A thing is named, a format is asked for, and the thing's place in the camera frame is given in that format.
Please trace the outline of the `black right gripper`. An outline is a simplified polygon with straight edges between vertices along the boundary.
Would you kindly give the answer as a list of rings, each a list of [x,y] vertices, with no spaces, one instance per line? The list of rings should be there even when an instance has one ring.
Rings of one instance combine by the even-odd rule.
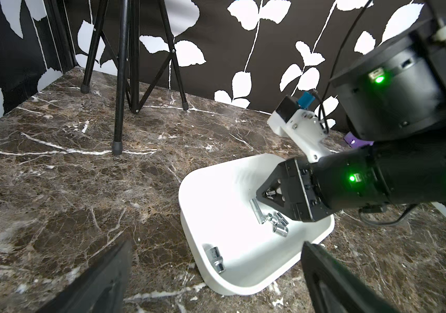
[[[301,222],[317,222],[344,209],[388,203],[376,163],[362,150],[324,156],[315,163],[297,157],[279,164],[258,188],[258,201]],[[271,199],[266,191],[273,189]]]

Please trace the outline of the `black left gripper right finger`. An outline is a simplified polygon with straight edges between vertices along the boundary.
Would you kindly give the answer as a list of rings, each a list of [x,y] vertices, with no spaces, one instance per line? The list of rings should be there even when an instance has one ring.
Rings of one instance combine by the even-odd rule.
[[[316,312],[397,312],[320,245],[304,242],[301,265]]]

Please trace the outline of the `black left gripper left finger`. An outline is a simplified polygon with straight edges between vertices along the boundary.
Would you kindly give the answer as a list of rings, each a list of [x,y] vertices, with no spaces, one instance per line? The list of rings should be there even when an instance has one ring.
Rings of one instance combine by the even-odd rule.
[[[108,250],[38,312],[122,312],[132,267],[132,242]]]

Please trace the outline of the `large chrome socket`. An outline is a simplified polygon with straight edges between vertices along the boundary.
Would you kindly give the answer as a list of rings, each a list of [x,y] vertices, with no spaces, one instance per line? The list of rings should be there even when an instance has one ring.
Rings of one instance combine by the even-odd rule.
[[[213,266],[214,270],[221,274],[223,273],[226,268],[224,266],[224,260],[220,253],[220,250],[217,246],[211,247],[206,250],[206,256],[208,257],[208,260],[210,261],[211,265]]]

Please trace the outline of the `long chrome deep socket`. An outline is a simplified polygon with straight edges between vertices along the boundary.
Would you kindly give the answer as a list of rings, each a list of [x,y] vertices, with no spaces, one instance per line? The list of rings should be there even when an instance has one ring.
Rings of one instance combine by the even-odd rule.
[[[251,208],[253,210],[255,217],[257,218],[258,223],[264,224],[267,221],[267,219],[266,219],[265,215],[262,213],[257,199],[256,198],[251,199],[250,205],[251,205]]]

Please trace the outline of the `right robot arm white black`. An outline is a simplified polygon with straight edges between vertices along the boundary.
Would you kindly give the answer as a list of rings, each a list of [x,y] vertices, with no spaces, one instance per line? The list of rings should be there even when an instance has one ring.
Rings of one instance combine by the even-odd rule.
[[[268,119],[302,157],[279,163],[258,188],[278,216],[317,222],[344,209],[361,221],[404,205],[446,207],[446,17],[431,17],[384,42],[350,68],[331,75],[351,132],[363,147],[332,153],[324,109],[311,112],[285,97]]]

